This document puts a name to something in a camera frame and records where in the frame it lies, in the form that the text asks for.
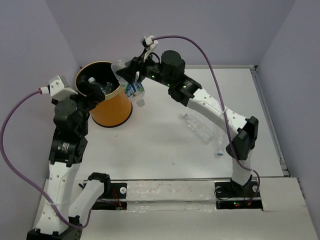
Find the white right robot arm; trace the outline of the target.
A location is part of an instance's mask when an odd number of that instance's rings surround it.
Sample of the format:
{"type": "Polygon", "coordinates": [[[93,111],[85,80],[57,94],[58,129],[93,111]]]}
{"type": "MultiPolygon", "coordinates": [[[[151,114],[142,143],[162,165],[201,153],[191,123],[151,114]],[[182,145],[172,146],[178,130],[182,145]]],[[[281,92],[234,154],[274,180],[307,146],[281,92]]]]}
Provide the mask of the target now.
{"type": "Polygon", "coordinates": [[[127,62],[119,61],[111,69],[117,79],[130,85],[148,78],[168,88],[168,94],[176,102],[206,117],[229,138],[225,150],[232,158],[230,190],[242,196],[252,180],[251,150],[258,138],[259,121],[239,115],[211,96],[200,83],[185,73],[186,63],[173,50],[162,53],[158,61],[153,54],[142,54],[127,62]]]}

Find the clear plastic bottle blue cap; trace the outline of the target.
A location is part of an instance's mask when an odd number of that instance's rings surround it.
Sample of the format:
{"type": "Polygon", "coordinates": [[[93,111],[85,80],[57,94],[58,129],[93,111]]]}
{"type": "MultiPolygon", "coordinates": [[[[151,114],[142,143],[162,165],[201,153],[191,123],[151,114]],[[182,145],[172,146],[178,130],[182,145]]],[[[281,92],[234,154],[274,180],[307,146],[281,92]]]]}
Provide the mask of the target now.
{"type": "Polygon", "coordinates": [[[215,129],[215,137],[214,137],[214,149],[215,154],[218,157],[222,157],[225,152],[225,132],[221,130],[220,127],[216,127],[215,129]]]}

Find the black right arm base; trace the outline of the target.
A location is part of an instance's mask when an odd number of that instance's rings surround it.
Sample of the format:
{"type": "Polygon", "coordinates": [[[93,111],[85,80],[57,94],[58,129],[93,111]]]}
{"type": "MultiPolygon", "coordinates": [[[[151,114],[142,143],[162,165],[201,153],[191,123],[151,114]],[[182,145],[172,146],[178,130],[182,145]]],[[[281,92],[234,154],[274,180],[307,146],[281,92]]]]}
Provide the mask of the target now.
{"type": "Polygon", "coordinates": [[[251,180],[245,186],[239,186],[231,180],[216,181],[214,183],[214,196],[217,210],[263,210],[260,192],[257,190],[258,182],[251,180]]]}

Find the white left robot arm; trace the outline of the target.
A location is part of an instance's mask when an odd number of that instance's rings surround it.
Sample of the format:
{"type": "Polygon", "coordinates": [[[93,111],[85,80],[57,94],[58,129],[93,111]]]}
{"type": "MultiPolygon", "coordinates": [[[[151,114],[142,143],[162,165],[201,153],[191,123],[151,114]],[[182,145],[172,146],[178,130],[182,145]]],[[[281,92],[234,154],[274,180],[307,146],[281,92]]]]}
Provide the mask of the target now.
{"type": "Polygon", "coordinates": [[[55,130],[49,153],[49,180],[39,221],[27,233],[28,240],[79,240],[88,225],[96,200],[110,194],[111,180],[106,173],[88,177],[83,192],[71,201],[77,172],[87,146],[90,111],[103,100],[96,83],[85,83],[87,94],[69,87],[61,76],[55,76],[41,90],[49,93],[55,105],[55,130]]]}

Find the clear bottle with printed label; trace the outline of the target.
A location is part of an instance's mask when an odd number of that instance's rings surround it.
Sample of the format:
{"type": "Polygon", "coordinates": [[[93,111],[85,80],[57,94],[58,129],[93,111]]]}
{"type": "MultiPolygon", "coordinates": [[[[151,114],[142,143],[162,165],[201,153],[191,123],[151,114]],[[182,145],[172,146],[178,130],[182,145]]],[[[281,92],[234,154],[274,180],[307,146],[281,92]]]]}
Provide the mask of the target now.
{"type": "Polygon", "coordinates": [[[116,71],[125,67],[125,63],[122,59],[111,64],[112,72],[114,73],[119,85],[124,89],[124,93],[127,98],[132,102],[136,103],[138,107],[143,107],[145,105],[144,95],[145,89],[141,82],[138,82],[139,73],[135,74],[135,82],[128,83],[123,77],[116,74],[116,71]]]}

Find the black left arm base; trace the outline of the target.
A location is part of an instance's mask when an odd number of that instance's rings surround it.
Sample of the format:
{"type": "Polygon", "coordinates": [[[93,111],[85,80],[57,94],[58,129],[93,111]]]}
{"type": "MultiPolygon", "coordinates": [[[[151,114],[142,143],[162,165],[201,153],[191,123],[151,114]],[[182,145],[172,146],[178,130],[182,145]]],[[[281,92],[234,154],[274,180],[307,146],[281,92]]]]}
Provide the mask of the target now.
{"type": "Polygon", "coordinates": [[[110,191],[103,193],[93,205],[93,210],[124,211],[127,209],[128,184],[112,181],[110,191]]]}

